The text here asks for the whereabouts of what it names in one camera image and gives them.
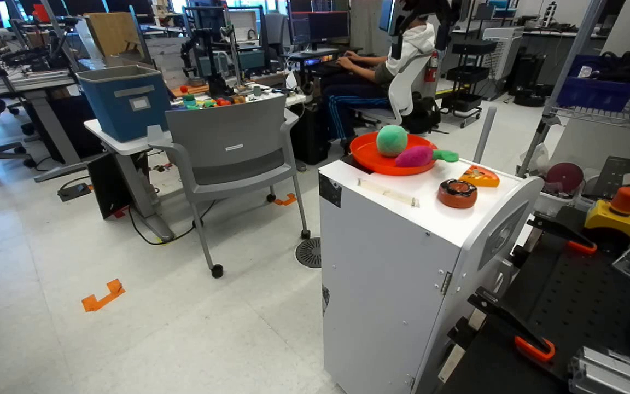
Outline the grey pole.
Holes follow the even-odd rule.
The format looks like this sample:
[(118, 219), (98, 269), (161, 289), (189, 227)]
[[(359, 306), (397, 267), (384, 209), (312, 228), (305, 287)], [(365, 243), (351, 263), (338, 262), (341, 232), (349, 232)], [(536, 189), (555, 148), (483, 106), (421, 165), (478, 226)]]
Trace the grey pole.
[(480, 162), (482, 162), (483, 153), (485, 152), (485, 149), (487, 147), (487, 141), (488, 141), (489, 134), (492, 131), (495, 115), (497, 115), (497, 107), (490, 106), (490, 108), (488, 108), (487, 110), (485, 121), (483, 122), (483, 127), (481, 130), (480, 137), (479, 137), (477, 147), (475, 150), (475, 154), (472, 160), (476, 164), (480, 164)]

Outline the yellow emergency stop button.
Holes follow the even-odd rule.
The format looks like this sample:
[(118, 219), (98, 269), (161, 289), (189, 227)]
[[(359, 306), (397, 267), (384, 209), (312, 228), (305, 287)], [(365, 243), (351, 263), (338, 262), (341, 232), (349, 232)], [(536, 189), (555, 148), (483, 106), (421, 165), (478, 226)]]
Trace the yellow emergency stop button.
[(597, 200), (587, 212), (584, 228), (613, 229), (630, 238), (630, 187), (621, 187), (611, 200)]

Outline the white office chair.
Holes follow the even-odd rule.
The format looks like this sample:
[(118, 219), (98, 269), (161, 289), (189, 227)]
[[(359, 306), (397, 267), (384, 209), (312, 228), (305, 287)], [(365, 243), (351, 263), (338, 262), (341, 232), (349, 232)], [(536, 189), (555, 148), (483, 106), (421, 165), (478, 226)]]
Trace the white office chair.
[(400, 125), (411, 133), (430, 132), (435, 123), (431, 98), (422, 97), (423, 75), (435, 50), (414, 56), (388, 87), (389, 105), (383, 109), (355, 109), (355, 127)]

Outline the magenta beetroot plushie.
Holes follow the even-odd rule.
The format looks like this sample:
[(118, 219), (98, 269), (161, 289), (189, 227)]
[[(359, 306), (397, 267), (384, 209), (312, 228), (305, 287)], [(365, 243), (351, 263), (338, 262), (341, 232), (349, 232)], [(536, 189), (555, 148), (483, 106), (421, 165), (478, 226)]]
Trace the magenta beetroot plushie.
[(452, 150), (433, 149), (431, 146), (413, 146), (395, 158), (395, 167), (413, 168), (432, 164), (436, 160), (457, 162), (459, 156)]

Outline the monitor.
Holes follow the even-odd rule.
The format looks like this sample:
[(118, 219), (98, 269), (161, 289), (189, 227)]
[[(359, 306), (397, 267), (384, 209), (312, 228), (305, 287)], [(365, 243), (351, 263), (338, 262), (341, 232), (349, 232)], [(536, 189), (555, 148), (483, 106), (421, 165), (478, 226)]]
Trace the monitor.
[(290, 13), (288, 19), (291, 42), (297, 45), (349, 36), (348, 11), (301, 11)]

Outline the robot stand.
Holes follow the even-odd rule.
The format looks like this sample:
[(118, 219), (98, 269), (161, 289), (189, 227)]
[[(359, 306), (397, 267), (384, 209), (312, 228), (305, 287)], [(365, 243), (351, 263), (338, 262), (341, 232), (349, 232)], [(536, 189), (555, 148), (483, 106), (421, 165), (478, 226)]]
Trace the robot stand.
[(563, 208), (555, 218), (597, 244), (587, 256), (541, 232), (532, 250), (516, 247), (518, 274), (498, 297), (556, 347), (550, 364), (518, 351), (500, 320), (485, 315), (479, 329), (458, 320), (450, 337), (464, 354), (436, 394), (572, 394), (568, 364), (583, 346), (630, 357), (630, 277), (612, 263), (630, 242), (613, 229), (584, 228), (585, 213)]

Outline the aluminium profile bar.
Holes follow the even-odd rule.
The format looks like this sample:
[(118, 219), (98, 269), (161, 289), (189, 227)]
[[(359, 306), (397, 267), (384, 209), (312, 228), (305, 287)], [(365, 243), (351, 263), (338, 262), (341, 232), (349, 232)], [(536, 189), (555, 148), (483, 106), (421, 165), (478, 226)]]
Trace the aluminium profile bar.
[(630, 357), (583, 346), (568, 363), (572, 394), (630, 394)]

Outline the grey desk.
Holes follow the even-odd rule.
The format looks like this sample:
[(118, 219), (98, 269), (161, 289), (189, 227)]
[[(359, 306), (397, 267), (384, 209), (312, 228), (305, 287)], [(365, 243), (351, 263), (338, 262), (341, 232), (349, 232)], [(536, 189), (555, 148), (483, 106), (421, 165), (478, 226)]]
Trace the grey desk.
[(93, 114), (88, 101), (73, 96), (60, 104), (50, 95), (57, 88), (74, 86), (74, 77), (73, 72), (61, 70), (0, 80), (0, 97), (24, 99), (54, 146), (53, 152), (62, 159), (61, 165), (35, 176), (37, 183), (83, 171), (90, 162), (105, 155), (100, 138), (92, 136), (84, 126)]

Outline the orange plate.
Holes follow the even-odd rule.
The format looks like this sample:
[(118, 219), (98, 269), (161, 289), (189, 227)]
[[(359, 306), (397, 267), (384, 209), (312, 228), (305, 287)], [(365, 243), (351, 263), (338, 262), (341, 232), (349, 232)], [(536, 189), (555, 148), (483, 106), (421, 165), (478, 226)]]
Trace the orange plate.
[(367, 133), (353, 139), (349, 150), (353, 158), (368, 170), (381, 175), (412, 176), (427, 172), (434, 167), (436, 160), (430, 159), (422, 166), (398, 167), (394, 157), (385, 157), (377, 149), (378, 132)]

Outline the white cabinet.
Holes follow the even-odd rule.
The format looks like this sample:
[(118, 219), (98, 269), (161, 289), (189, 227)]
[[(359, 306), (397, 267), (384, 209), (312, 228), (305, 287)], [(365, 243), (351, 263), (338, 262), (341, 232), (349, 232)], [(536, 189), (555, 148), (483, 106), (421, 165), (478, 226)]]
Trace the white cabinet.
[[(441, 182), (468, 160), (412, 176), (369, 173), (341, 159), (318, 171), (322, 234), (323, 367), (346, 394), (418, 394), (435, 384), (478, 287), (494, 289), (544, 182), (498, 173), (475, 205), (442, 204)], [(357, 185), (375, 182), (420, 200), (400, 204)]]

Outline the maroon round disc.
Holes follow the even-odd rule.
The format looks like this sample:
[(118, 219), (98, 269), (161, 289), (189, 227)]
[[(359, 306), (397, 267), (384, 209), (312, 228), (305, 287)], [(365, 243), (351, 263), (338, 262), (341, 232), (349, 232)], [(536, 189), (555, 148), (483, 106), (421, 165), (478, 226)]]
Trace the maroon round disc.
[(572, 194), (585, 179), (581, 167), (570, 162), (555, 164), (546, 172), (544, 189), (555, 194)]

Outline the black utility cart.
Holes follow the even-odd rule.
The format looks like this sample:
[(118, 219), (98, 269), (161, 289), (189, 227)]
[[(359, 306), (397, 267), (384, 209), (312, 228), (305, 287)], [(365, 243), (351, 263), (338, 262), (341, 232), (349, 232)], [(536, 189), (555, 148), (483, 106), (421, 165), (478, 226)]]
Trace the black utility cart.
[(482, 115), (483, 94), (476, 91), (477, 85), (489, 77), (490, 69), (482, 63), (497, 47), (490, 40), (484, 40), (482, 33), (482, 20), (468, 21), (464, 31), (452, 31), (446, 52), (450, 60), (442, 76), (452, 87), (442, 93), (440, 109), (460, 128), (473, 124)]

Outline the black clamp with orange grip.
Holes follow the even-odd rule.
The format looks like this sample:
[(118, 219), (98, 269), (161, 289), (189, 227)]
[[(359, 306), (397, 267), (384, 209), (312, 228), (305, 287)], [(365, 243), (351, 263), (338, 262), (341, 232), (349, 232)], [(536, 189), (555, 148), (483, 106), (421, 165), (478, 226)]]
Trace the black clamp with orange grip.
[(567, 246), (575, 252), (591, 256), (598, 250), (597, 244), (567, 225), (558, 222), (555, 218), (542, 212), (535, 211), (533, 218), (527, 220), (527, 225), (541, 230), (546, 234), (555, 235), (567, 242)]
[(528, 359), (546, 365), (553, 361), (556, 354), (555, 344), (532, 329), (497, 294), (481, 286), (467, 298), (467, 301), (486, 316), (494, 316), (509, 327), (515, 347)]

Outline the pizza slice toy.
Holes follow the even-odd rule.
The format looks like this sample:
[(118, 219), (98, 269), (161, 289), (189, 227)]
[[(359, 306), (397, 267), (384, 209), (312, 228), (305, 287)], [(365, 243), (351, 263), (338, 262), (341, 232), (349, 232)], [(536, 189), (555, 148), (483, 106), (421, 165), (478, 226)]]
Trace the pizza slice toy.
[(500, 184), (500, 178), (495, 172), (477, 165), (472, 165), (465, 170), (459, 180), (475, 187), (497, 188)]

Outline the blue crate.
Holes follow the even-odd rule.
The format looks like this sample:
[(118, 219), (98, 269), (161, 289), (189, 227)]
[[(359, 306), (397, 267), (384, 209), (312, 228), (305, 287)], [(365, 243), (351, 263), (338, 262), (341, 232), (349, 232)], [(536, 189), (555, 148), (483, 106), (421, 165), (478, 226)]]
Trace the blue crate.
[[(579, 74), (584, 67), (590, 69), (587, 76)], [(630, 102), (630, 71), (616, 79), (602, 80), (590, 74), (610, 72), (597, 55), (577, 55), (568, 70), (567, 77), (558, 93), (556, 105), (562, 108), (578, 107), (605, 112), (622, 112)]]

